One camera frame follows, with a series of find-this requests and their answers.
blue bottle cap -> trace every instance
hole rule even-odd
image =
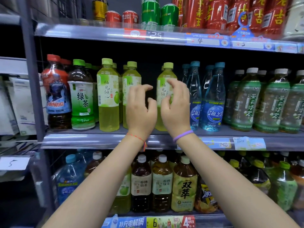
[[[76,161],[76,155],[70,154],[70,155],[66,156],[65,161],[66,161],[66,163],[72,163],[72,162]]]
[[[190,63],[190,67],[191,66],[199,66],[200,65],[200,62],[199,61],[192,61],[191,63]]]
[[[189,64],[183,64],[183,65],[182,65],[182,68],[183,68],[183,69],[189,69],[189,67],[190,67]]]
[[[225,68],[225,62],[217,62],[214,65],[215,68]]]
[[[206,69],[207,69],[207,70],[212,70],[212,69],[214,69],[214,65],[207,65],[207,66],[206,66]]]

bottle cap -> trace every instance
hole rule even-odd
[[[267,73],[267,70],[259,70],[257,72],[257,74],[259,74],[259,75],[266,75],[266,73]]]
[[[73,65],[75,65],[75,66],[85,66],[85,61],[80,60],[80,59],[74,59],[73,60]]]
[[[243,157],[246,156],[246,150],[240,150],[239,155],[241,155]]]
[[[283,169],[289,170],[289,168],[290,168],[290,164],[288,162],[280,161],[279,164],[280,164],[280,167]]]
[[[63,65],[71,65],[72,64],[72,62],[70,60],[63,59],[63,58],[60,59],[60,63],[63,64]]]
[[[207,70],[212,70],[212,69],[214,69],[214,65],[207,65],[207,66],[206,66],[206,69],[207,69]]]
[[[299,160],[298,165],[304,167],[304,160]]]
[[[257,168],[261,168],[261,169],[264,168],[264,163],[257,159],[253,161],[253,165],[256,166]]]
[[[296,75],[297,76],[303,76],[304,75],[304,70],[298,70]]]
[[[173,69],[173,63],[172,62],[165,62],[164,63],[164,69],[165,68],[171,68],[171,69]]]
[[[74,161],[76,161],[76,155],[75,154],[70,154],[68,156],[65,157],[65,162],[66,163],[73,163]]]
[[[182,68],[183,68],[183,69],[189,69],[189,67],[190,67],[189,64],[183,64],[183,65],[182,65]]]
[[[217,62],[214,65],[215,68],[225,68],[225,62]]]
[[[190,163],[190,159],[186,155],[183,155],[181,157],[181,163],[189,164]]]
[[[93,70],[99,70],[99,66],[92,66]]]
[[[113,65],[113,60],[111,58],[103,58],[101,59],[102,65]]]
[[[237,160],[234,159],[230,159],[229,164],[234,167],[234,168],[238,168],[239,167],[239,162]]]
[[[91,63],[86,63],[86,68],[91,69],[92,68],[92,64]]]
[[[288,69],[275,69],[275,74],[288,74]]]
[[[99,160],[101,158],[102,158],[102,152],[96,151],[96,152],[93,153],[93,159],[94,160]]]
[[[135,67],[135,68],[137,68],[137,62],[128,62],[127,66],[128,67]]]
[[[281,155],[283,155],[284,157],[288,157],[289,152],[288,151],[281,151]]]
[[[244,74],[245,73],[245,70],[236,70],[235,71],[235,74]]]
[[[218,154],[220,157],[224,157],[224,156],[225,156],[225,151],[220,150],[220,151],[217,152],[217,154]]]
[[[145,163],[147,161],[147,158],[144,154],[140,154],[138,157],[137,157],[137,161],[139,163]]]
[[[164,155],[164,154],[161,154],[160,156],[158,156],[158,161],[162,162],[162,163],[166,162],[167,161],[167,156]]]
[[[248,68],[246,73],[257,73],[259,71],[259,68]]]
[[[192,67],[192,66],[199,66],[200,65],[200,62],[199,61],[192,61],[191,63],[190,63],[190,67]]]
[[[54,54],[48,54],[47,59],[48,61],[52,61],[52,62],[60,62],[61,60],[61,58],[58,55],[54,55]]]
[[[270,153],[269,153],[269,152],[262,152],[262,156],[263,156],[263,157],[269,157],[269,156],[270,156]]]

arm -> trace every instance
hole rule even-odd
[[[156,101],[149,98],[145,106],[145,91],[150,85],[131,87],[128,95],[127,124],[129,133],[146,140],[157,119]],[[43,228],[100,228],[133,159],[144,142],[126,135],[108,157],[76,188]]]
[[[190,130],[189,91],[177,80],[168,81],[174,92],[162,101],[161,116],[170,135],[175,138]],[[177,140],[214,198],[234,227],[299,227],[288,214],[261,192],[241,173],[208,148],[195,134]]]

hand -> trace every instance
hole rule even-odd
[[[157,103],[154,99],[148,98],[146,108],[146,91],[152,90],[150,85],[137,85],[131,87],[127,99],[126,118],[129,133],[142,140],[146,140],[155,127],[157,120]]]
[[[170,97],[166,96],[161,104],[161,116],[164,126],[172,138],[191,130],[190,128],[190,93],[187,85],[177,79],[168,79],[173,87],[173,101],[170,105]]]

gold can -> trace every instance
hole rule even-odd
[[[93,0],[94,19],[105,21],[105,13],[108,11],[107,0]]]

